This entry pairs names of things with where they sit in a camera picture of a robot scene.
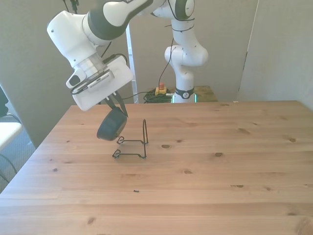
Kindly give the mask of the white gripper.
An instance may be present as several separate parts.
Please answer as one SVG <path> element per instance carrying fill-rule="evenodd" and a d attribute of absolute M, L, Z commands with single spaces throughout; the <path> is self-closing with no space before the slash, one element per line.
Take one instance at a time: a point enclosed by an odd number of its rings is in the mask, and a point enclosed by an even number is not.
<path fill-rule="evenodd" d="M 114 93 L 114 98 L 119 103 L 120 109 L 128 117 L 123 98 L 117 91 L 131 82 L 133 77 L 134 75 L 126 65 L 125 59 L 119 56 L 110 62 L 107 69 L 97 77 L 76 88 L 72 96 L 76 104 L 83 111 L 89 110 L 102 100 L 105 100 L 106 104 L 114 110 L 117 106 L 111 98 L 108 98 L 108 96 Z"/>

